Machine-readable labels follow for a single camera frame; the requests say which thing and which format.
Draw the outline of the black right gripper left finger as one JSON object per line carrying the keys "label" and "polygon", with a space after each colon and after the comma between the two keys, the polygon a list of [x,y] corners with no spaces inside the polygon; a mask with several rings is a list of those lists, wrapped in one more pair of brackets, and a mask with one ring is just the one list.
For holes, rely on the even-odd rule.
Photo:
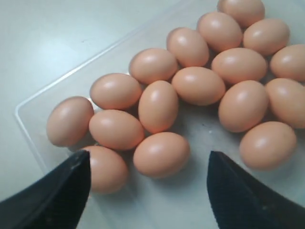
{"label": "black right gripper left finger", "polygon": [[75,229],[91,189],[90,155],[80,150],[0,203],[1,229]]}

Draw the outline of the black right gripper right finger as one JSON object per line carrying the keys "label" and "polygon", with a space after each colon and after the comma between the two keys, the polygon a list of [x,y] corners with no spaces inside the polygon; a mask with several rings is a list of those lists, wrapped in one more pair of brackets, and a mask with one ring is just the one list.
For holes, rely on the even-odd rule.
{"label": "black right gripper right finger", "polygon": [[226,154],[209,155],[207,193],[221,229],[303,229],[305,209],[258,181]]}

